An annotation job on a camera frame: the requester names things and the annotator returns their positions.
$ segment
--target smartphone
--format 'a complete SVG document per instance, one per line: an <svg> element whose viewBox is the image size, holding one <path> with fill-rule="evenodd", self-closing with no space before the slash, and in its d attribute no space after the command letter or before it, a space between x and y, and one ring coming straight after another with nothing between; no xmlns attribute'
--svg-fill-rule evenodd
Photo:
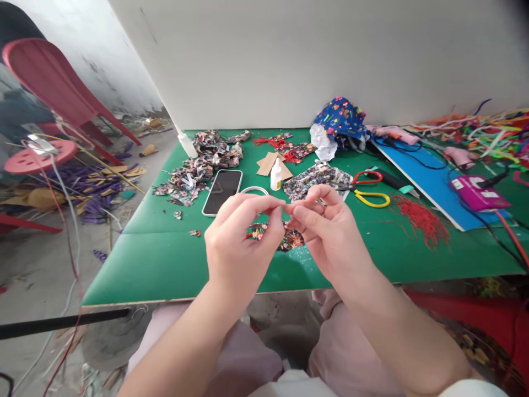
<svg viewBox="0 0 529 397"><path fill-rule="evenodd" d="M202 208L205 216L217 216L222 204L231 196L239 192L242 181L242 171L219 170L213 180L206 204Z"/></svg>

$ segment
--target white bottle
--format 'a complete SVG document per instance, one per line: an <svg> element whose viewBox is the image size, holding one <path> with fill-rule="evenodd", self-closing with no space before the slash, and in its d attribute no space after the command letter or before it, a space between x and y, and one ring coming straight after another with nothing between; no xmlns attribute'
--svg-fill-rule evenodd
<svg viewBox="0 0 529 397"><path fill-rule="evenodd" d="M282 177L281 166L279 165L279 159L276 159L276 163L270 171L270 189L279 190L281 189L281 177Z"/></svg>
<svg viewBox="0 0 529 397"><path fill-rule="evenodd" d="M189 137L180 130L178 134L178 140L182 144L183 149L186 151L186 154L189 157L191 158L198 157L198 153L197 153L197 150L195 149L195 146L193 145L193 142L191 142Z"/></svg>

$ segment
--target blue board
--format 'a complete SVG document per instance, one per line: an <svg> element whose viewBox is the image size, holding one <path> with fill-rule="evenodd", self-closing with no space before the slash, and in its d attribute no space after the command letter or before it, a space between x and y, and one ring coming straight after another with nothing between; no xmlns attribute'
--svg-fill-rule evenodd
<svg viewBox="0 0 529 397"><path fill-rule="evenodd" d="M401 142L395 142L397 146L409 149L410 146ZM484 227L475 216L463 208L459 202L458 194L450 188L448 173L451 168L432 170L422 166L410 156L388 146L376 144L377 148L391 161L449 220L462 232ZM420 150L410 153L413 157L421 160L431 167L442 167L445 163L431 154L428 150ZM461 175L457 170L450 174L450 179ZM495 213L477 212L487 223L498 222ZM511 217L506 211L501 211L504 217Z"/></svg>

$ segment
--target green table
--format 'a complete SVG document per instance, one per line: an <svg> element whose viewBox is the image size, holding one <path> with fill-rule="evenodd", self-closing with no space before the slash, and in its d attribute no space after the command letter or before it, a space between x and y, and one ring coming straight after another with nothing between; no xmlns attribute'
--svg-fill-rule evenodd
<svg viewBox="0 0 529 397"><path fill-rule="evenodd" d="M255 130L253 135L270 137L282 131L291 131L294 143L310 141L307 128ZM195 132L187 131L190 136ZM222 131L222 135L228 137L241 132ZM239 169L244 175L241 189L263 186L270 192L269 177L256 174L256 162L267 152L273 151L273 148L267 144L253 147L251 140L242 146L244 159ZM172 171L181 167L185 158L181 145L177 145L163 169ZM288 168L296 176L311 167L316 158L316 154L311 154L297 166L288 164ZM379 165L399 175L389 163L356 152L338 152L331 164L353 175L371 165ZM161 171L154 185L167 182L168 177ZM529 222L529 213L524 211L527 202L527 192L524 191L526 188L509 177L498 185L498 189L514 204L511 212L520 220ZM376 191L390 194L391 188L378 184ZM288 200L282 189L271 193ZM203 237L190 236L188 231L196 229L203 233L213 220L201 213L206 197L207 191L201 192L195 203L185 208L167 202L170 196L153 196L152 189L149 190L88 289L82 305L171 301L195 297L208 279L206 247ZM394 283L523 273L523 269L498 246L486 230L462 233L451 227L450 247L440 246L437 251L432 251L425 246L422 236L413 242L398 225L380 222L398 222L413 236L407 218L395 215L389 208L368 207L354 194L349 194L346 203L355 215L375 264ZM173 216L176 210L183 211L180 221ZM262 216L256 222L265 219ZM529 233L521 228L517 228L517 232L524 247L529 250ZM496 233L512 248L504 230L498 229ZM330 286L306 246L303 246L288 253L276 252L258 292Z"/></svg>

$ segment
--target forearm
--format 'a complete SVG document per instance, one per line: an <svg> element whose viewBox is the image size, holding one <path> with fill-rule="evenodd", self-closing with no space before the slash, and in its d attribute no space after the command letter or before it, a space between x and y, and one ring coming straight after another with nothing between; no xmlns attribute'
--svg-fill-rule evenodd
<svg viewBox="0 0 529 397"><path fill-rule="evenodd" d="M341 297L376 353L413 395L438 395L471 366L457 343L374 266Z"/></svg>
<svg viewBox="0 0 529 397"><path fill-rule="evenodd" d="M201 396L238 316L227 306L222 294L206 284L127 377L119 396Z"/></svg>

